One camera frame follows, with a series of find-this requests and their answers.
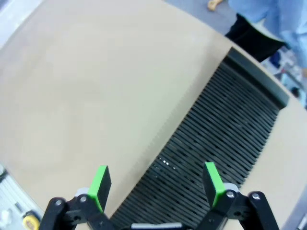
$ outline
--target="green pad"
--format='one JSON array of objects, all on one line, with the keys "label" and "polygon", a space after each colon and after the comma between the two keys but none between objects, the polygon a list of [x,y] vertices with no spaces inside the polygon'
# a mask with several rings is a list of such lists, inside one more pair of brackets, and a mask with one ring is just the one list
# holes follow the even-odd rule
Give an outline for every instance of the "green pad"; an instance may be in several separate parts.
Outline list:
[{"label": "green pad", "polygon": [[202,180],[208,203],[214,207],[226,188],[213,162],[205,163]]},{"label": "green pad", "polygon": [[106,165],[99,166],[88,191],[88,195],[94,199],[101,212],[105,210],[110,188],[111,178],[109,168]]}]

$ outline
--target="beige tabletop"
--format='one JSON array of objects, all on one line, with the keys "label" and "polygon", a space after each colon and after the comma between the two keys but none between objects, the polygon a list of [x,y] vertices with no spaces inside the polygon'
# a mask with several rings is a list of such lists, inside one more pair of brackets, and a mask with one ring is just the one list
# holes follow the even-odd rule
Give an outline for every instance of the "beige tabletop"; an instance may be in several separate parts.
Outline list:
[{"label": "beige tabletop", "polygon": [[[159,0],[47,0],[0,52],[1,162],[42,208],[107,164],[111,215],[231,46]],[[241,189],[263,191],[280,226],[307,182],[306,136],[290,96]]]}]

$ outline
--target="screw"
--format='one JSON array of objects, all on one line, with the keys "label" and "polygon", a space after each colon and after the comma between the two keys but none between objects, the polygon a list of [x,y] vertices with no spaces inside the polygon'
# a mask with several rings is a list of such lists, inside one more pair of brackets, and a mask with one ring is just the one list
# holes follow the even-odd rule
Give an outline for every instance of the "screw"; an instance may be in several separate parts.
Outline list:
[{"label": "screw", "polygon": [[56,206],[59,206],[60,204],[62,204],[62,201],[61,200],[57,200],[56,201]]},{"label": "screw", "polygon": [[260,196],[257,193],[253,193],[253,195],[251,195],[255,200],[260,200]]},{"label": "screw", "polygon": [[81,198],[80,198],[80,202],[85,202],[86,201],[86,197],[85,196],[82,196]]},{"label": "screw", "polygon": [[233,192],[227,192],[226,195],[229,197],[229,198],[235,198],[235,195]]}]

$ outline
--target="person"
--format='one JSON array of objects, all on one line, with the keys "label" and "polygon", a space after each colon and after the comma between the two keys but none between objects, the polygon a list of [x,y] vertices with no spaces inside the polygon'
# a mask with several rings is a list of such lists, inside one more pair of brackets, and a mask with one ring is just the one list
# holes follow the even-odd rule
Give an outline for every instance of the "person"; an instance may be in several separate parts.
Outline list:
[{"label": "person", "polygon": [[228,3],[237,15],[226,37],[259,62],[286,43],[307,78],[307,0],[229,0]]}]

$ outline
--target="gray floor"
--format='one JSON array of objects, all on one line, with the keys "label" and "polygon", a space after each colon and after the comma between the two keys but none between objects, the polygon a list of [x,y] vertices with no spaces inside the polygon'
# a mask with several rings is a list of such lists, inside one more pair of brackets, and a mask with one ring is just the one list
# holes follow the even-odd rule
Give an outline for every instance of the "gray floor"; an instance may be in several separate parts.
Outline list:
[{"label": "gray floor", "polygon": [[221,2],[214,12],[207,9],[209,0],[166,0],[166,2],[191,14],[200,21],[211,26],[221,34],[226,34],[236,20],[236,13],[228,6],[227,1]]}]

